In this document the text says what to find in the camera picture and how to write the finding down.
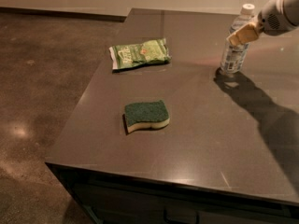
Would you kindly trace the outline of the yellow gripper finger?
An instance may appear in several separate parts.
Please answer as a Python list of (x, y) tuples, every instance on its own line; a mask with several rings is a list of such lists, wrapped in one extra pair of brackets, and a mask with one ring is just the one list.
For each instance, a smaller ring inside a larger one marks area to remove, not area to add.
[(234, 47), (239, 45), (245, 45), (247, 43), (257, 40), (262, 32), (262, 25), (258, 22), (252, 21), (243, 25), (238, 30), (232, 32), (227, 37), (227, 41)]

